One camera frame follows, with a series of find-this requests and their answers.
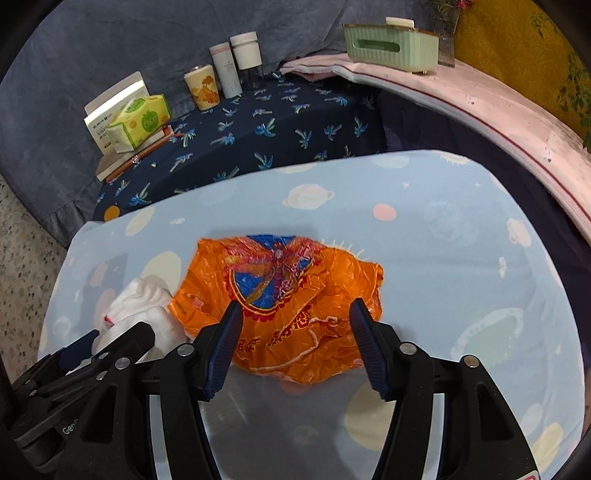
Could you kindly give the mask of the potted green plant white pot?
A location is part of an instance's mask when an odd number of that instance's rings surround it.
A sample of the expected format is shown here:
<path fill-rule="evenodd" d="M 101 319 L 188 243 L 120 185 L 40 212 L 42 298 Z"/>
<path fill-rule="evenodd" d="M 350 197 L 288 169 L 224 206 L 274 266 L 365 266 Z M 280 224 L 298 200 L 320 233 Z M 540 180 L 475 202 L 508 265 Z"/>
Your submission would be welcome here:
<path fill-rule="evenodd" d="M 560 118 L 580 136 L 583 148 L 589 152 L 590 71 L 546 13 L 533 12 L 530 23 L 542 40 L 557 44 L 560 82 L 556 104 Z"/>

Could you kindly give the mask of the white tissue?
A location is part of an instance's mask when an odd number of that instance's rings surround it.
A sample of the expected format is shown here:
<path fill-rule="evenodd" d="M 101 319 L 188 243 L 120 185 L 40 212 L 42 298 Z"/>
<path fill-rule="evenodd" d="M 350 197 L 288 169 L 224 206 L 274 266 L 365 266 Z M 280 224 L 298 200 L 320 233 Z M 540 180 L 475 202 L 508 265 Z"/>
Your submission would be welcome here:
<path fill-rule="evenodd" d="M 147 323 L 155 335 L 154 346 L 139 363 L 163 358 L 173 348 L 187 341 L 181 324 L 168 312 L 171 300 L 168 291 L 141 278 L 135 278 L 99 315 L 98 337 L 93 341 L 96 355 L 138 322 Z"/>

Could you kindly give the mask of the pink bed sheet cloth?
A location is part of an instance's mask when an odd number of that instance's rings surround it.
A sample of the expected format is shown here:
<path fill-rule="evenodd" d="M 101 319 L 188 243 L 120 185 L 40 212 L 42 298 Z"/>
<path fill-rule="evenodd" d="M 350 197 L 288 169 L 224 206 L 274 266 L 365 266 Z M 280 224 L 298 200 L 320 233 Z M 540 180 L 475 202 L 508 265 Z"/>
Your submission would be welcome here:
<path fill-rule="evenodd" d="M 562 121 L 501 81 L 462 62 L 419 75 L 346 54 L 297 59 L 280 72 L 380 87 L 471 128 L 533 174 L 590 237 L 590 153 Z"/>

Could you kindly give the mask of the cream orange printed cup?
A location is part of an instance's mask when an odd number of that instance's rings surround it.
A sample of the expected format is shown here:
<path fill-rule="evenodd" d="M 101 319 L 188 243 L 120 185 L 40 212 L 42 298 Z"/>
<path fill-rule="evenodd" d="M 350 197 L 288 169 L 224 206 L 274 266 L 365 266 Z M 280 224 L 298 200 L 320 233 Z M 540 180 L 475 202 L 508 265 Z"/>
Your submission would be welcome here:
<path fill-rule="evenodd" d="M 184 81 L 200 111 L 209 110 L 221 103 L 211 65 L 204 64 L 193 67 L 184 74 Z"/>

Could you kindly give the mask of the white jar dark base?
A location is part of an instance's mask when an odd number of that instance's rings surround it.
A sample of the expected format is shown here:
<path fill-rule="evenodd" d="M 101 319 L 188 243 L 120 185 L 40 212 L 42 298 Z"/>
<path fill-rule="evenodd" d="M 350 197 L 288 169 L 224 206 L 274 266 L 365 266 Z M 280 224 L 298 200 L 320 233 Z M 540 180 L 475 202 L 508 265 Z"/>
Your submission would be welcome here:
<path fill-rule="evenodd" d="M 259 37 L 250 31 L 234 35 L 230 39 L 233 55 L 238 63 L 242 85 L 247 90 L 254 90 L 262 83 L 262 55 L 259 50 Z"/>

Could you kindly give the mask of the orange snack wrapper blue logo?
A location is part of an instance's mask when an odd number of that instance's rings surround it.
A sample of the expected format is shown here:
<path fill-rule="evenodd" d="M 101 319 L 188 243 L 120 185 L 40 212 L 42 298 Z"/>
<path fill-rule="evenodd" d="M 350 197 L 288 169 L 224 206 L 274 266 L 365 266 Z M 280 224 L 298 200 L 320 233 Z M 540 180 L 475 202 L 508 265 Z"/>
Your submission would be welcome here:
<path fill-rule="evenodd" d="M 168 310 L 195 338 L 238 301 L 235 364 L 311 385 L 362 367 L 349 306 L 362 299 L 379 320 L 383 281 L 381 265 L 307 237 L 201 239 Z"/>

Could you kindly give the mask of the green tissue box holder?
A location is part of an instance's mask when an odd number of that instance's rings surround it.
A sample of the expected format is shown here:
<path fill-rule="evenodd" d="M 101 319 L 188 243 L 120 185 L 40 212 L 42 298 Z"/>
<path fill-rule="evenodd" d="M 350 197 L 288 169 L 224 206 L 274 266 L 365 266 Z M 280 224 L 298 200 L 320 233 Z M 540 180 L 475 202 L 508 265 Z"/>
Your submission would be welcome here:
<path fill-rule="evenodd" d="M 410 26 L 345 24 L 346 52 L 353 62 L 410 73 L 434 71 L 439 63 L 439 36 Z"/>

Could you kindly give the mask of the glass vase red flowers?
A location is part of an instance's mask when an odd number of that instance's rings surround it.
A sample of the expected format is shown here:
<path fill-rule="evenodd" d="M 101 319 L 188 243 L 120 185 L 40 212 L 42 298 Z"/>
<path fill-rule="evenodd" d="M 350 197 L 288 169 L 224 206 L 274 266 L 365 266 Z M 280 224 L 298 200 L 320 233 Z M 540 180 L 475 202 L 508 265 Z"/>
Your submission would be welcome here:
<path fill-rule="evenodd" d="M 439 36 L 438 63 L 455 67 L 455 33 L 460 15 L 474 6 L 472 0 L 428 0 L 434 33 Z"/>

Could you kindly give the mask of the green tissue pack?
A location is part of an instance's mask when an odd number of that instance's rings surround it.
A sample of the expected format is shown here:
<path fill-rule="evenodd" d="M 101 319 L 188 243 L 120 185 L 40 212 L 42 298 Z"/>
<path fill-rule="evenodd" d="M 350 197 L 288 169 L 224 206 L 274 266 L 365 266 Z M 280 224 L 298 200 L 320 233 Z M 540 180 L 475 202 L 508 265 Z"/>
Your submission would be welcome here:
<path fill-rule="evenodd" d="M 164 95 L 138 97 L 130 100 L 113 117 L 106 133 L 117 153 L 136 151 L 139 146 L 171 118 Z"/>

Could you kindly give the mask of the blue grey backdrop cloth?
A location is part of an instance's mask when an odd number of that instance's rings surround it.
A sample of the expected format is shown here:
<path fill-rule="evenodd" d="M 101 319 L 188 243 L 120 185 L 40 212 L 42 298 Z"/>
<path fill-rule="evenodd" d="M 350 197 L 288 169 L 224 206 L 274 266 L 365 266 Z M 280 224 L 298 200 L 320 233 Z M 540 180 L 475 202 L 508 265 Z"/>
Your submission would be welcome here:
<path fill-rule="evenodd" d="M 100 152 L 85 106 L 137 72 L 172 111 L 188 111 L 183 76 L 211 46 L 256 32 L 263 68 L 345 47 L 346 24 L 387 17 L 433 26 L 422 1 L 101 0 L 1 5 L 1 174 L 61 245 L 95 208 Z"/>

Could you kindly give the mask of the navy patterned cloth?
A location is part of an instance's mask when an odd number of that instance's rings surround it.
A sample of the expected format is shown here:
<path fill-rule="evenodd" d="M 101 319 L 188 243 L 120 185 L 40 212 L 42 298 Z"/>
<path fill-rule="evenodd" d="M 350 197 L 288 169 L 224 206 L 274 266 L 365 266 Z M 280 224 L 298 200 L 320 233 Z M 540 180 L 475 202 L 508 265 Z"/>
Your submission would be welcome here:
<path fill-rule="evenodd" d="M 179 117 L 171 129 L 182 137 L 103 183 L 93 220 L 240 175 L 386 149 L 379 92 L 341 77 L 273 74 L 259 89 Z"/>

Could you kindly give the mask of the white cardboard box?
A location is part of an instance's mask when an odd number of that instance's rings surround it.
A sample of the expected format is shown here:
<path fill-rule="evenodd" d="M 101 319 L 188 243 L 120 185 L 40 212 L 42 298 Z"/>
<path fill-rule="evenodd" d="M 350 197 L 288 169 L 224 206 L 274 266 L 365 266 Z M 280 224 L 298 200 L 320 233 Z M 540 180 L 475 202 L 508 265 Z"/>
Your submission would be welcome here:
<path fill-rule="evenodd" d="M 144 79 L 139 71 L 109 87 L 84 106 L 84 123 L 102 154 L 112 150 L 106 127 L 121 109 L 130 101 L 149 95 Z"/>

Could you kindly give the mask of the mustard yellow backdrop cloth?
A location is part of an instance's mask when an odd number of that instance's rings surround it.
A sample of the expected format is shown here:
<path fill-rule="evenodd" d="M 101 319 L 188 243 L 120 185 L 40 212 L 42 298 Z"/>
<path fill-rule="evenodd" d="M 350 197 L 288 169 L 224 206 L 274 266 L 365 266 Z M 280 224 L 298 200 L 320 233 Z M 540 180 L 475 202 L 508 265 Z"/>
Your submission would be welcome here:
<path fill-rule="evenodd" d="M 527 0 L 474 1 L 460 16 L 455 55 L 564 122 L 556 104 L 560 82 L 557 44 L 542 40 L 531 26 L 535 11 L 542 9 Z"/>

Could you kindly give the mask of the tall white bottle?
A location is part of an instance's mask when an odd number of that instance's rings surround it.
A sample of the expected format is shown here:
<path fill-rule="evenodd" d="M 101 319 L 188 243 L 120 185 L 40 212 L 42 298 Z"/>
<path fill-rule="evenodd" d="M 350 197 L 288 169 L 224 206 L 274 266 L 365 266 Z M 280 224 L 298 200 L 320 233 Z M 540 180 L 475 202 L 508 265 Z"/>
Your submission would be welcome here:
<path fill-rule="evenodd" d="M 225 98 L 235 98 L 242 95 L 238 71 L 235 67 L 235 59 L 228 42 L 220 43 L 209 48 L 222 92 Z"/>

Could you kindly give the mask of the brown pencil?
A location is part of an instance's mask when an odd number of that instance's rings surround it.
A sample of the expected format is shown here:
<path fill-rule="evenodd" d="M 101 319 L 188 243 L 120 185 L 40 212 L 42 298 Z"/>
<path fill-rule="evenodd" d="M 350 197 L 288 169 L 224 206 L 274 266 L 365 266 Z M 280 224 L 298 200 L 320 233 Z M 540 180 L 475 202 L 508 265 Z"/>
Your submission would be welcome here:
<path fill-rule="evenodd" d="M 118 178 L 123 172 L 127 169 L 131 168 L 134 165 L 137 165 L 141 160 L 143 160 L 146 156 L 150 155 L 157 149 L 161 148 L 165 143 L 170 143 L 172 139 L 177 140 L 181 138 L 182 135 L 180 133 L 171 134 L 166 137 L 163 137 L 157 140 L 155 143 L 149 145 L 148 147 L 140 150 L 138 153 L 134 153 L 129 158 L 124 160 L 117 160 L 115 162 L 114 167 L 109 167 L 107 170 L 107 174 L 101 178 L 103 182 L 111 182 Z"/>

